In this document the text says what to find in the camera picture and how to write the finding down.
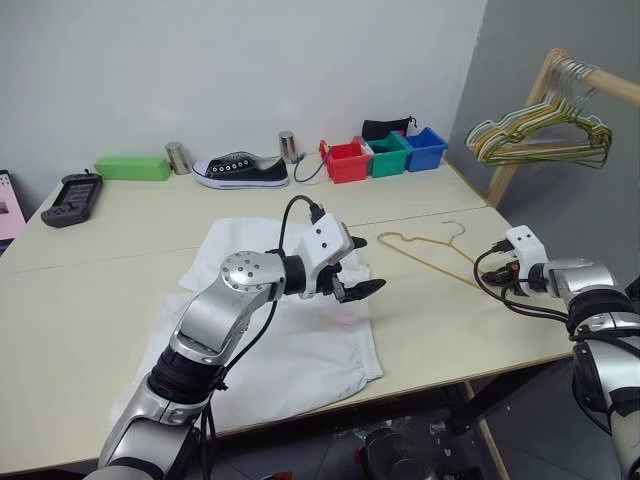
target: white cloth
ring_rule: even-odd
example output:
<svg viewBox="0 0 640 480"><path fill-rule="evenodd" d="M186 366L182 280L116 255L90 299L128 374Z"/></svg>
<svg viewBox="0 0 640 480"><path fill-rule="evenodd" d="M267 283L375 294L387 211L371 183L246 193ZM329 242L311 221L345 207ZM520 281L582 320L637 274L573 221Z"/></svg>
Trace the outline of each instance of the white cloth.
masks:
<svg viewBox="0 0 640 480"><path fill-rule="evenodd" d="M292 251L307 228L287 225L286 252ZM192 267L180 279L180 286L192 292L206 288L230 253L275 248L279 230L280 222L274 219L227 218L215 222ZM368 267L355 252L341 263L339 276L347 285L369 278ZM137 381L112 409L113 422L166 347L192 296L165 297ZM270 308L268 304L254 313L236 353L258 332ZM213 415L220 429L279 420L353 395L380 376L366 300L340 305L333 296L320 294L310 300L287 296L278 302L273 322L262 339L227 375L229 389L213 395Z"/></svg>

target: silver canister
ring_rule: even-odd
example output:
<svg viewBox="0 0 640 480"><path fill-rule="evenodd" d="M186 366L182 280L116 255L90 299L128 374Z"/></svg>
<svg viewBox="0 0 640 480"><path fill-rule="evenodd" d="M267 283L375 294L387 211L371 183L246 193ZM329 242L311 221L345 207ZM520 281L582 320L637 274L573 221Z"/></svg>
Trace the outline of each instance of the silver canister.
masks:
<svg viewBox="0 0 640 480"><path fill-rule="evenodd" d="M169 156L169 165L176 175L191 173L191 161L180 142L167 143L164 146Z"/></svg>
<svg viewBox="0 0 640 480"><path fill-rule="evenodd" d="M298 161L298 152L296 152L296 144L293 140L293 132L285 130L278 134L280 141L280 156L285 162L296 163Z"/></svg>

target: sneaker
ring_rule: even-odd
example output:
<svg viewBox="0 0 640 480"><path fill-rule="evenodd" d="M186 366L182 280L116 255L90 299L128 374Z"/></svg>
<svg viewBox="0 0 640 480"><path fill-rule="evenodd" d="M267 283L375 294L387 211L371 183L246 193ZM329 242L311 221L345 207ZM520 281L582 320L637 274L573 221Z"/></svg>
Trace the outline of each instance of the sneaker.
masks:
<svg viewBox="0 0 640 480"><path fill-rule="evenodd" d="M279 188L289 184L287 166L281 157L258 157L234 152L193 165L196 182L211 188Z"/></svg>

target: black bag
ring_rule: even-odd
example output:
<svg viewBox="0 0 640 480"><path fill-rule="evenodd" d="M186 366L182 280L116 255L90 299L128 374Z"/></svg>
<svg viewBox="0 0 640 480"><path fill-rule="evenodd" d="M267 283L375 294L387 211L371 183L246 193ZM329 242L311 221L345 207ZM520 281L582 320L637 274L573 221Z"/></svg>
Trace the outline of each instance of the black bag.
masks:
<svg viewBox="0 0 640 480"><path fill-rule="evenodd" d="M364 140L382 140L391 132L400 132L405 136L409 129L409 123L413 120L413 126L417 127L416 119L412 116L402 120L391 120L389 122L379 122L377 120L365 120L362 124L362 138Z"/></svg>

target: clothes hanger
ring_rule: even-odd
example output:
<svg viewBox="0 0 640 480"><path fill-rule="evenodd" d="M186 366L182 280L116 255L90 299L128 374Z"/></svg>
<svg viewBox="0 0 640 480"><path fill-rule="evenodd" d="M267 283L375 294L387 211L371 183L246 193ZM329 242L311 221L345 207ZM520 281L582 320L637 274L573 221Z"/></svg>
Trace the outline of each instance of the clothes hanger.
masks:
<svg viewBox="0 0 640 480"><path fill-rule="evenodd" d="M467 285L469 285L471 287L480 289L480 287L478 287L478 285L476 285L475 282L473 282L471 280L467 280L466 278L461 277L459 275L456 275L455 273L452 273L452 272L450 272L448 270L445 270L444 268L441 268L441 267L439 267L437 265L434 265L433 263L427 262L426 260L418 257L417 255L414 255L411 252L403 250L402 248L400 248L400 247L388 242L387 240L385 240L388 237L399 237L402 241L407 242L407 243L421 241L421 242L433 243L435 245L442 245L444 247L452 249L454 252L456 252L458 255L464 257L465 259L467 259L473 265L475 263L475 259L471 258L469 255L467 255L465 252L463 252L462 250L460 250L458 247L456 247L453 244L453 240L456 237L459 237L460 235L463 235L467 231L465 226L462 225L461 223L455 222L453 220L448 220L448 221L442 222L442 223L443 224L453 223L455 225L458 225L461 228L461 231L451 235L449 237L449 240L446 241L446 242L443 242L442 240L435 240L435 239L432 239L432 238L427 238L427 237L410 237L410 238L407 238L400 232L383 232L380 235L378 235L378 241L380 243L382 243L384 246L389 247L392 250L395 250L396 252L400 253L401 255L404 255L405 257L409 257L409 258L415 260L416 262L420 262L421 264L423 264L423 265L425 265L425 266L427 266L429 268L432 268L432 269L434 269L434 270L436 270L436 271L438 271L440 273L444 273L445 275L448 275L448 276L450 276L452 278L455 278L456 280L459 280L459 281L461 281L463 283L466 283Z"/></svg>
<svg viewBox="0 0 640 480"><path fill-rule="evenodd" d="M467 137L478 160L487 164L523 163L535 161L568 161L590 167L602 167L611 146L611 130L595 116L580 116L582 105L596 90L589 89L580 96L573 92L575 83L591 73L594 67L570 59L557 61L550 75L545 101L534 108L507 114L508 120L498 124L483 122ZM535 131L562 123L574 124L585 131L588 142L533 141L528 137Z"/></svg>

